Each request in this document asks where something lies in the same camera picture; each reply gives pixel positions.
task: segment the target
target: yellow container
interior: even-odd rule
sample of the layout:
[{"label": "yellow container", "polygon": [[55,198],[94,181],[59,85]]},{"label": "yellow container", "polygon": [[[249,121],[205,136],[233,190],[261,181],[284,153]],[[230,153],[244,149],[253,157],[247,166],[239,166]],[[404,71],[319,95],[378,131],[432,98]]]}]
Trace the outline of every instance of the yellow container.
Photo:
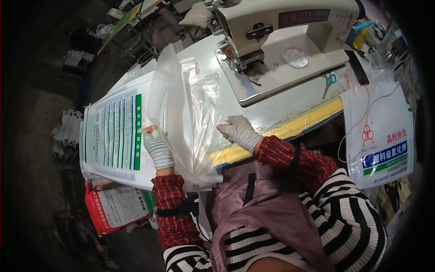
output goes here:
[{"label": "yellow container", "polygon": [[368,27],[366,27],[365,29],[359,32],[358,36],[356,36],[354,42],[352,43],[354,49],[361,48],[362,43],[365,41],[365,37],[367,37],[367,33],[368,33]]}]

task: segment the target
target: red bag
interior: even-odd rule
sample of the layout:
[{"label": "red bag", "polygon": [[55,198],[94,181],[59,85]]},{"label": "red bag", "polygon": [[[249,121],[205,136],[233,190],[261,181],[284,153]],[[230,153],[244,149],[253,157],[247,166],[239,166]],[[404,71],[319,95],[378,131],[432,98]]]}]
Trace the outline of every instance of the red bag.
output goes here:
[{"label": "red bag", "polygon": [[85,187],[86,206],[99,236],[150,217],[139,189],[119,186],[90,191],[87,181]]}]

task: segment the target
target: hand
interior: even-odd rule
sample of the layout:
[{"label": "hand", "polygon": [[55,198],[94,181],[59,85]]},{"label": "hand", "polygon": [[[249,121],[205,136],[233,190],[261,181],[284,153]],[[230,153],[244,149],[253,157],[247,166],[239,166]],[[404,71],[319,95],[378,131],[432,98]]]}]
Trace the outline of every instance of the hand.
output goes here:
[{"label": "hand", "polygon": [[144,147],[153,159],[154,168],[157,170],[157,174],[159,172],[165,174],[168,173],[169,175],[173,173],[173,167],[175,165],[174,156],[157,130],[157,127],[153,125],[145,128],[143,138]]},{"label": "hand", "polygon": [[249,120],[243,115],[228,116],[225,122],[216,128],[230,143],[236,143],[251,153],[258,150],[263,137],[255,132]]}]

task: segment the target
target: black and white striped sweater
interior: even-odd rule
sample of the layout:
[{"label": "black and white striped sweater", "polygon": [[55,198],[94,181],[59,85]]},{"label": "black and white striped sweater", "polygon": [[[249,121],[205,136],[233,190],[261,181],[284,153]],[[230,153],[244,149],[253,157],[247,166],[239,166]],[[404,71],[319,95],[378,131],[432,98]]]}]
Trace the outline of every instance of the black and white striped sweater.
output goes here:
[{"label": "black and white striped sweater", "polygon": [[[304,193],[299,198],[313,217],[336,271],[370,271],[378,266],[387,242],[384,224],[345,169],[335,171],[313,197]],[[228,271],[243,271],[250,259],[270,252],[301,259],[294,249],[262,228],[243,227],[229,237],[225,240]],[[168,248],[163,258],[169,272],[212,271],[210,252],[196,245]]]}]

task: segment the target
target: yellow tape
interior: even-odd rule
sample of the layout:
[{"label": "yellow tape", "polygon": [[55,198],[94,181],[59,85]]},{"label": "yellow tape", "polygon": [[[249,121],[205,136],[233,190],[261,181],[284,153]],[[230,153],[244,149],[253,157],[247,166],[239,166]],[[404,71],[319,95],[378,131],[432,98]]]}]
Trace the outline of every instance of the yellow tape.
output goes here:
[{"label": "yellow tape", "polygon": [[[263,134],[263,136],[275,135],[280,139],[287,139],[294,137],[302,133],[303,130],[315,126],[323,120],[329,118],[333,114],[342,111],[343,104],[340,99],[336,99],[331,103],[326,104],[323,107],[318,108],[308,114],[305,114],[293,121],[290,121],[270,132]],[[210,155],[210,161],[213,162],[213,166],[219,166],[225,163],[231,164],[246,158],[251,157],[253,154],[249,153],[246,149],[235,145],[218,151]]]}]

